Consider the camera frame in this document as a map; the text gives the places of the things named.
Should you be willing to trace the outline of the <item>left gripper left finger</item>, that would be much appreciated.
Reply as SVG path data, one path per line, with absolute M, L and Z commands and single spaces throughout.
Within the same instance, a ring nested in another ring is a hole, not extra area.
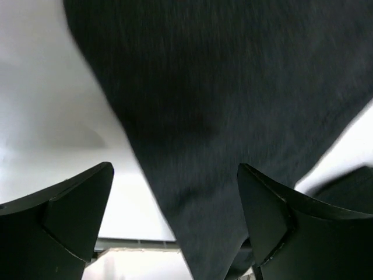
M 91 262 L 114 177 L 100 163 L 1 205 L 1 279 L 81 279 Z

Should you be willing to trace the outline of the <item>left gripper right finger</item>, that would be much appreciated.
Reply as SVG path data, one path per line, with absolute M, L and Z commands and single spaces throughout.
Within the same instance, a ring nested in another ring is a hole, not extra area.
M 307 194 L 242 164 L 238 188 L 258 279 L 371 279 L 372 169 Z

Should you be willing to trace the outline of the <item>black trousers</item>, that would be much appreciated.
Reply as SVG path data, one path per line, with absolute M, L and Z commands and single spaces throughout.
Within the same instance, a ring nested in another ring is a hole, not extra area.
M 372 99 L 371 1 L 65 1 L 195 279 L 251 258 L 247 163 L 294 187 Z

